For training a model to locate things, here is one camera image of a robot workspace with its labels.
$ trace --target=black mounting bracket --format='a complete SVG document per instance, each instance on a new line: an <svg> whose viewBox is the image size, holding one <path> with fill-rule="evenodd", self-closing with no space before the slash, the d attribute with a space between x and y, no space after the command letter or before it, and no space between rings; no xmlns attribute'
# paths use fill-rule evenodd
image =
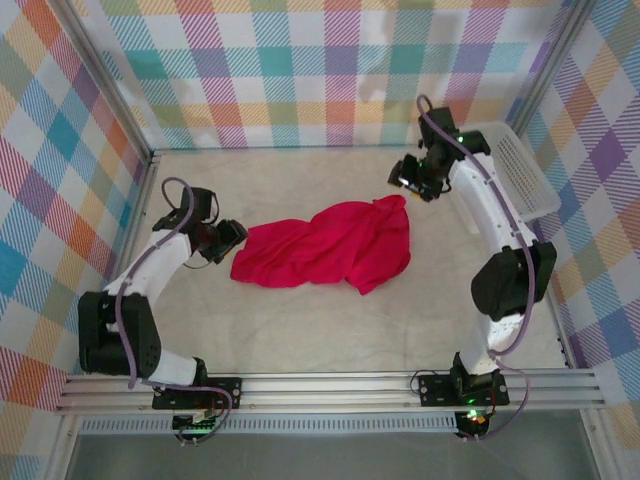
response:
<svg viewBox="0 0 640 480"><path fill-rule="evenodd" d="M242 397L242 378L240 377L207 377L199 385L225 390L233 398L232 409L240 407ZM156 390L151 408L154 410L210 410L227 409L227 399L221 394L208 391L184 391L166 388Z"/></svg>
<svg viewBox="0 0 640 480"><path fill-rule="evenodd" d="M468 410L474 407L491 407L509 405L509 393L504 376L498 375L495 384L485 390L458 395L456 382L450 374L432 374L418 376L418 392L420 393L420 406L422 407L464 407Z"/></svg>

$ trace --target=crumpled red fabric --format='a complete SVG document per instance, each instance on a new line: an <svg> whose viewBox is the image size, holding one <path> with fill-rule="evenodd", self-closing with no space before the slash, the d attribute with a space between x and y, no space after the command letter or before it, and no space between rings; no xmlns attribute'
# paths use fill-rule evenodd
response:
<svg viewBox="0 0 640 480"><path fill-rule="evenodd" d="M372 203L345 202L310 222L282 220L249 229L231 278L263 287L346 280L366 295L409 264L406 201L391 195Z"/></svg>

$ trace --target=plaid backdrop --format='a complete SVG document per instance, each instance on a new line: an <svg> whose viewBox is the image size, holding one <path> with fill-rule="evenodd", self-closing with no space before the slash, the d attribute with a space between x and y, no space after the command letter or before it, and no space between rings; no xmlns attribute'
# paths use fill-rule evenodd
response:
<svg viewBox="0 0 640 480"><path fill-rule="evenodd" d="M517 110L571 0L74 0L154 148L416 141Z"/></svg>
<svg viewBox="0 0 640 480"><path fill-rule="evenodd" d="M0 478L44 464L142 163L44 0L0 0Z"/></svg>
<svg viewBox="0 0 640 480"><path fill-rule="evenodd" d="M640 0L599 0L525 138L562 199L540 224L579 366L640 472Z"/></svg>

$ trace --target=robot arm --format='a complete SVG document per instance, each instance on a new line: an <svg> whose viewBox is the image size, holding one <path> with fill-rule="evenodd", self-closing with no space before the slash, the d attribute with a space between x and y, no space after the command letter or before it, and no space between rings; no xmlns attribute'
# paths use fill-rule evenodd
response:
<svg viewBox="0 0 640 480"><path fill-rule="evenodd" d="M526 310L531 308L530 287L534 285L534 302L540 301L556 251L551 243L538 242L517 214L496 175L482 133L460 133L448 108L429 106L429 112L421 111L419 119L420 147L427 148L426 156L417 159L407 154L394 166L389 183L409 189L426 202L455 189L492 255L471 282L480 321L468 345L456 354L451 369L456 394L463 400L497 386L498 357L512 351L522 338Z"/></svg>
<svg viewBox="0 0 640 480"><path fill-rule="evenodd" d="M217 213L207 221L215 194L201 188L193 188L191 193L190 215L191 197L185 188L180 207L174 207L156 223L149 242L131 266L102 292L86 292L80 298L80 365L85 372L130 373L129 358L116 322L116 299L124 286L121 318L135 360L136 376L158 384L206 383L207 371L202 360L181 357L162 348L153 306L169 279L194 253L200 253L209 262L220 263L247 237L247 232L235 220L221 220L215 225Z"/></svg>

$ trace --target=purple cable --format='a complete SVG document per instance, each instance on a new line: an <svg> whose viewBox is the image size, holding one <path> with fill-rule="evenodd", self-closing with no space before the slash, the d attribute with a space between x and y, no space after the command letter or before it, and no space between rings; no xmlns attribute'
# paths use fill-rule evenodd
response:
<svg viewBox="0 0 640 480"><path fill-rule="evenodd" d="M449 142L451 145L453 145L454 147L458 148L462 153L464 153L467 156L467 158L469 158L469 160L471 160L471 163L473 163L475 165L475 167L480 171L480 173L485 178L485 180L488 180L488 184L491 186L491 189L493 191L493 194L496 197L496 200L500 204L500 207L502 208L505 216L507 217L507 221L509 222L511 230L513 230L513 232L514 232L516 240L520 244L520 247L522 247L522 252L524 253L524 257L525 257L525 260L526 260L526 263L527 263L527 274L528 274L528 277L529 277L529 292L528 292L528 295L527 295L527 304L526 304L526 307L525 307L525 310L524 310L524 318L522 320L522 325L520 326L520 330L518 331L518 334L516 335L515 340L513 341L513 343L509 347L505 348L502 351L498 351L498 350L494 350L494 349L491 349L491 350L488 351L489 356L493 359L494 362L496 362L496 365L498 365L500 368L502 368L504 370L509 370L509 371L518 373L518 374L520 374L520 375L522 375L524 377L525 384L526 384L525 394L524 394L524 398L522 400L522 403L520 404L520 407L518 407L518 410L516 410L516 412L509 419L509 421L507 423L505 423L504 425L502 425L497 430L494 430L490 434L487 434L487 435L485 435L483 437L483 438L487 438L487 437L494 436L495 434L497 434L498 432L500 432L504 428L506 428L508 425L510 425L511 422L513 422L513 420L515 420L516 417L518 417L518 415L520 415L520 413L524 410L524 407L527 404L527 401L529 400L529 391L531 389L529 377L527 377L527 375L521 370L517 370L517 369L511 368L511 367L507 367L504 363L502 363L500 360L498 360L497 357L498 356L502 356L502 355L508 355L508 354L512 353L516 348L518 348L518 345L520 345L520 342L522 342L522 339L524 338L524 334L526 333L527 328L529 327L529 321L531 320L531 312L533 310L533 304L535 303L535 293L536 293L535 292L535 290L536 290L535 268L533 266L533 258L531 257L531 252L529 252L529 247L527 246L527 242L524 240L524 237L522 236L522 234L520 233L520 229L518 228L518 222L516 221L516 219L514 218L513 214L511 213L511 210L509 209L509 206L507 205L507 201L502 196L502 193L498 189L498 186L496 185L496 183L491 178L491 175L489 174L487 169L484 168L482 163L480 163L480 161L473 155L473 153L471 153L469 151L468 148L466 148L464 145L462 145L460 142L458 142L455 138L453 138L447 132L442 130L427 115L427 113L424 111L424 108L422 106L422 100L427 102L427 105L429 105L430 109L433 108L433 105L431 103L431 100L429 100L429 97L427 97L426 95L418 95L418 98L416 99L416 105L418 107L418 111L420 112L420 116L424 119L424 121L427 122L429 124L429 126L436 133L438 133L442 138L444 138L447 142Z"/></svg>
<svg viewBox="0 0 640 480"><path fill-rule="evenodd" d="M152 245L142 255L140 255L140 258L138 258L138 260L136 260L133 266L129 269L129 273L124 278L122 284L120 285L120 288L118 289L118 294L116 295L116 323L118 325L118 332L120 333L120 340L122 341L122 346L124 347L124 353L127 356L127 362L129 363L129 390L131 390L135 386L136 380L138 379L138 372L136 368L136 359L133 356L133 349L131 348L131 342L129 342L129 337L127 337L127 332L124 329L124 320L122 319L122 298L124 297L124 292L131 284L131 279L133 278L133 276L136 274L142 264L147 260L147 258L149 258L149 256L155 250L158 250L162 245L176 236L180 229L186 225L186 223L189 221L189 218L191 218L191 215L193 214L195 204L193 190L191 190L189 184L187 184L187 182L185 182L181 178L169 177L165 178L162 182L162 195L172 208L175 208L175 206L173 205L173 203L171 203L165 191L165 187L169 182L178 182L182 184L182 186L187 190L187 194L189 195L189 209L187 210L187 214L173 230L171 230L166 236L159 240L158 243Z"/></svg>
<svg viewBox="0 0 640 480"><path fill-rule="evenodd" d="M124 347L125 355L127 356L127 362L129 364L129 374L130 374L129 389L132 389L135 386L136 380L138 379L138 374L137 374L137 367L136 367L136 359L135 359L135 357L133 355L133 349L131 348L131 342L129 341L129 338L127 337L127 332L124 329L124 321L122 319L122 299L124 297L124 292L127 289L127 287L130 285L131 279L133 278L133 276L136 274L136 272L142 266L142 264L144 264L144 262L149 258L149 256L155 250L158 250L160 247L162 247L162 245L164 245L169 240L171 240L171 238L176 236L178 234L178 232L180 231L180 229L186 225L186 223L191 218L191 215L193 214L193 209L194 209L194 206L195 206L195 197L193 196L193 190L191 190L191 187L189 186L189 184L187 182L185 182L184 180L182 180L181 178L169 177L169 178L165 178L164 181L162 182L162 196L164 197L166 202L171 206L171 208L175 209L176 206L173 204L173 202L171 202L171 200L167 196L166 185L169 182L178 182L187 191L187 194L189 195L189 208L187 209L187 214L180 221L180 223L178 223L178 225L176 225L176 227L173 230L171 230L167 235L162 237L161 240L159 240L156 244L154 244L151 247L149 247L142 255L140 255L140 258L138 258L138 260L136 260L136 262L133 264L133 266L129 270L129 273L127 274L127 276L125 277L124 281L120 285L120 288L119 288L118 293L116 295L116 305L115 305L115 308L116 308L116 323L118 324L118 332L120 334L120 340L122 341L122 346ZM213 436L213 434L215 432L217 432L222 427L222 425L224 425L224 423L227 421L227 418L229 418L229 415L231 414L231 408L233 406L233 398L231 397L229 392L227 392L226 390L223 390L221 388L200 387L200 386L184 386L184 385L165 385L165 384L160 384L160 383L157 383L157 382L145 382L145 383L150 385L150 386L152 386L152 387L162 387L162 388L168 387L168 388L171 388L172 390L183 390L183 391L188 391L188 392L193 392L193 391L214 392L214 393L219 393L221 395L224 395L226 397L226 400L227 400L227 411L225 412L225 416L222 418L220 423L218 423L216 428L212 429L209 433L207 433L202 438L200 438L199 441L197 441L195 439L194 440L186 440L182 436L182 432L184 431L184 428L182 428L182 429L178 430L178 437L180 438L180 440L182 441L183 444L198 445L199 443L202 443L202 442L208 440L209 438L211 438Z"/></svg>

